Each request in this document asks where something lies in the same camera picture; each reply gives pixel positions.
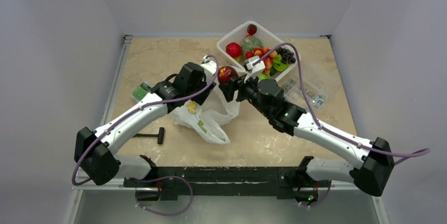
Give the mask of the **red yellow fake peach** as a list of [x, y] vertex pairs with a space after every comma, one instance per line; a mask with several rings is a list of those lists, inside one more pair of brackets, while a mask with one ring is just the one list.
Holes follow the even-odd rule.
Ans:
[[238, 73], [232, 66], [222, 66], [218, 70], [218, 82], [220, 84], [229, 83], [233, 77], [238, 77]]

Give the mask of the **white plastic bag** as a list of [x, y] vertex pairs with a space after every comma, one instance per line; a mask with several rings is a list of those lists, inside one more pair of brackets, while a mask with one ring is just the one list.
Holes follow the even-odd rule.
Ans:
[[207, 143], [229, 144], [230, 139], [221, 127], [239, 115], [240, 103], [227, 102], [222, 91], [215, 87], [202, 105], [187, 101], [170, 115], [173, 124], [195, 130]]

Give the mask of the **bright red fake apple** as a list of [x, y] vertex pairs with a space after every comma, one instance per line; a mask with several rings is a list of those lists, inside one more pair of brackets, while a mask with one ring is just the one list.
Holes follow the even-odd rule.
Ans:
[[236, 42], [232, 42], [227, 44], [226, 46], [226, 53], [232, 57], [233, 59], [238, 58], [241, 56], [242, 54], [242, 48], [241, 46], [236, 43]]

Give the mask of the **red fake fruit bunch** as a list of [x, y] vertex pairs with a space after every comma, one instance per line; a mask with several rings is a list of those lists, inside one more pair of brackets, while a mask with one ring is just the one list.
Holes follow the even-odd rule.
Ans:
[[253, 50], [245, 53], [244, 67], [249, 70], [248, 62], [250, 59], [261, 59], [264, 63], [265, 69], [263, 70], [263, 75], [271, 75], [273, 68], [273, 59], [278, 56], [277, 51], [270, 50], [268, 47], [255, 47]]

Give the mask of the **black fake grape bunch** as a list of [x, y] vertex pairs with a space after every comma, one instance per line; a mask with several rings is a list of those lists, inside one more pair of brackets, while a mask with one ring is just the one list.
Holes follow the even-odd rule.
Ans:
[[295, 54], [289, 49], [280, 47], [276, 50], [278, 57], [280, 57], [280, 62], [282, 64], [294, 64], [296, 63]]

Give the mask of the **dark red fake fruit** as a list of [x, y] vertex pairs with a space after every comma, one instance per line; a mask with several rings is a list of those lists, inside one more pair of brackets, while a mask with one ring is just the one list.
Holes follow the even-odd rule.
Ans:
[[247, 26], [247, 35], [254, 36], [257, 33], [257, 26], [255, 24], [249, 24]]

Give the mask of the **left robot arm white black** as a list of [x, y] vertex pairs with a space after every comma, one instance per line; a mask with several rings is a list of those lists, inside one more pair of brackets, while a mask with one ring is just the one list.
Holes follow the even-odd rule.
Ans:
[[157, 172], [148, 157], [119, 156], [118, 151], [150, 123], [183, 106], [188, 100], [203, 103], [215, 86], [219, 63], [210, 59], [200, 65], [185, 64], [179, 73], [155, 84], [132, 108], [94, 130], [82, 128], [76, 135], [75, 170], [82, 169], [89, 181], [101, 186], [115, 177], [134, 178], [149, 187], [157, 181]]

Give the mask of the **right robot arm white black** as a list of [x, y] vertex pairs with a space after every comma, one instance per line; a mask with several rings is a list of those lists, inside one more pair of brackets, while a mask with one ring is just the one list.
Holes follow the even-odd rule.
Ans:
[[300, 184], [336, 180], [352, 183], [371, 196], [383, 194], [395, 166], [386, 140], [356, 137], [314, 119], [310, 112], [287, 101], [274, 80], [232, 77], [229, 82], [219, 84], [219, 88], [228, 102], [249, 102], [278, 132], [314, 142], [343, 158], [343, 161], [312, 159], [296, 171]]

